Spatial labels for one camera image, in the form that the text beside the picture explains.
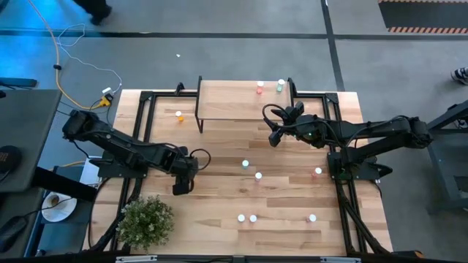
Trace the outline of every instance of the white plate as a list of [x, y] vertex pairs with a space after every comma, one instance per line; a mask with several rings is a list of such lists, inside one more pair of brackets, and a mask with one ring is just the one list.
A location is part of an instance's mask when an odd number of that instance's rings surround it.
[[[59, 197], [59, 202], [65, 199], [69, 199], [70, 197], [64, 194], [59, 194], [59, 193], [54, 193], [51, 192], [49, 193], [46, 198], [44, 199], [44, 202], [42, 202], [42, 209], [50, 207], [50, 202], [49, 199], [57, 195]], [[60, 204], [58, 204], [56, 207], [51, 208], [51, 209], [46, 209], [42, 211], [42, 216], [49, 222], [59, 222], [64, 220], [65, 218], [69, 217], [69, 215], [72, 214], [73, 210], [76, 207], [76, 198], [72, 198], [67, 201], [63, 201]]]

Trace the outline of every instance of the gray floor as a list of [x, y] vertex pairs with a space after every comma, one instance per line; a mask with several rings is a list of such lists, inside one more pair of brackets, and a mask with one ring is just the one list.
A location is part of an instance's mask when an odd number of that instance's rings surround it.
[[[97, 31], [179, 33], [324, 34], [320, 1], [306, 0], [134, 0], [109, 1], [115, 13]], [[377, 0], [328, 0], [335, 34], [388, 34]], [[86, 23], [71, 1], [38, 1], [52, 27]], [[0, 29], [43, 29], [26, 1], [11, 1], [0, 14]], [[467, 99], [468, 87], [450, 81], [450, 71], [466, 66], [465, 41], [336, 41], [346, 91], [358, 92], [364, 119], [398, 114], [431, 121], [447, 107]], [[277, 80], [292, 77], [300, 90], [336, 91], [326, 39], [83, 38], [69, 51], [84, 61], [117, 71], [124, 88], [175, 88], [196, 85], [197, 76], [219, 80]], [[0, 73], [33, 77], [39, 88], [55, 88], [55, 61], [49, 37], [0, 37]], [[90, 105], [118, 80], [62, 53], [62, 86]], [[69, 110], [61, 105], [60, 110]], [[113, 119], [115, 109], [110, 111]], [[61, 138], [66, 118], [57, 114], [40, 165], [82, 160]], [[81, 144], [92, 155], [102, 151]], [[417, 249], [428, 258], [468, 261], [468, 213], [430, 216], [437, 187], [426, 150], [396, 150], [380, 157], [394, 169], [382, 180], [383, 202], [394, 249]]]

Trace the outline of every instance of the wooden tabletop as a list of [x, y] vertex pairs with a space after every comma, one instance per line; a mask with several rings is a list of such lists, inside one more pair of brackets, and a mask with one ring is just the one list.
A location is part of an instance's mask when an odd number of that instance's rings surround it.
[[[274, 103], [291, 106], [290, 86], [286, 82], [281, 92], [276, 81], [264, 81], [257, 94], [257, 81], [202, 80], [198, 104], [198, 118], [203, 120], [262, 120], [262, 107]], [[267, 112], [272, 120], [281, 120]]]
[[[114, 122], [116, 129], [132, 134], [140, 92], [122, 91]], [[362, 122], [357, 94], [338, 95], [342, 118]], [[305, 113], [323, 116], [320, 100], [302, 101]], [[185, 117], [181, 123], [174, 114], [178, 110]], [[140, 134], [146, 123], [146, 111]], [[175, 213], [170, 242], [151, 247], [150, 254], [345, 255], [336, 189], [326, 165], [327, 148], [316, 149], [292, 137], [283, 137], [278, 147], [272, 148], [268, 144], [271, 131], [262, 121], [209, 121], [200, 134], [194, 113], [195, 98], [156, 101], [151, 141], [185, 145], [189, 150], [205, 148], [212, 160], [208, 168], [197, 174], [195, 189], [188, 195], [173, 196], [174, 178], [161, 172], [152, 170], [144, 180], [142, 195], [159, 194]], [[197, 157], [200, 165], [205, 163], [203, 153]], [[250, 161], [248, 169], [241, 167], [244, 159]], [[316, 167], [322, 168], [323, 173], [313, 178]], [[263, 173], [260, 182], [254, 180], [256, 172]], [[92, 219], [93, 243], [115, 218], [122, 181], [109, 180], [99, 193]], [[377, 188], [369, 182], [356, 181], [356, 191], [363, 221], [391, 251]], [[258, 220], [238, 223], [239, 214], [247, 218], [255, 214]], [[307, 222], [309, 214], [315, 214], [317, 221]], [[357, 248], [353, 223], [350, 228]]]

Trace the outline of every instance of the potted plant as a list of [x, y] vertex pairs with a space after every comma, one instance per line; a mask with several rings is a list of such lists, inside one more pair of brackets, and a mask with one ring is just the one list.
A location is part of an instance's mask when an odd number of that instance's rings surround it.
[[117, 233], [121, 242], [148, 253], [150, 245], [165, 245], [174, 229], [173, 212], [159, 196], [138, 198], [121, 211], [125, 217], [118, 223]]

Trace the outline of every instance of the white cable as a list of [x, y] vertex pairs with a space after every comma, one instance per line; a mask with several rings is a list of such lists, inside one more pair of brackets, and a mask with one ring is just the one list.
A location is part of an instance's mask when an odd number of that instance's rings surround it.
[[[68, 29], [72, 28], [72, 27], [76, 27], [76, 26], [83, 26], [83, 33], [81, 34], [81, 36], [79, 36], [74, 42], [73, 44], [71, 45], [65, 45], [65, 44], [62, 44], [61, 43], [61, 35], [64, 34]], [[120, 90], [121, 86], [122, 86], [122, 78], [117, 74], [117, 72], [113, 71], [112, 69], [101, 69], [97, 66], [94, 66], [93, 64], [90, 64], [90, 63], [85, 63], [85, 62], [82, 62], [79, 58], [76, 58], [72, 55], [70, 55], [70, 53], [68, 53], [68, 51], [64, 48], [64, 47], [73, 47], [74, 45], [76, 45], [78, 43], [78, 41], [80, 41], [80, 39], [82, 37], [84, 37], [85, 35], [85, 28], [86, 28], [86, 25], [84, 23], [79, 23], [79, 24], [76, 24], [76, 25], [73, 25], [73, 26], [69, 26], [67, 27], [66, 29], [64, 29], [60, 34], [59, 36], [57, 37], [57, 45], [70, 57], [70, 58], [73, 58], [77, 61], [79, 61], [81, 64], [83, 65], [87, 65], [87, 66], [92, 66], [93, 68], [97, 69], [97, 70], [102, 70], [102, 71], [106, 71], [106, 72], [112, 72], [115, 76], [118, 77], [118, 80], [120, 81], [120, 83], [118, 84], [118, 87], [116, 90], [113, 91], [114, 94], [117, 94], [117, 92]]]

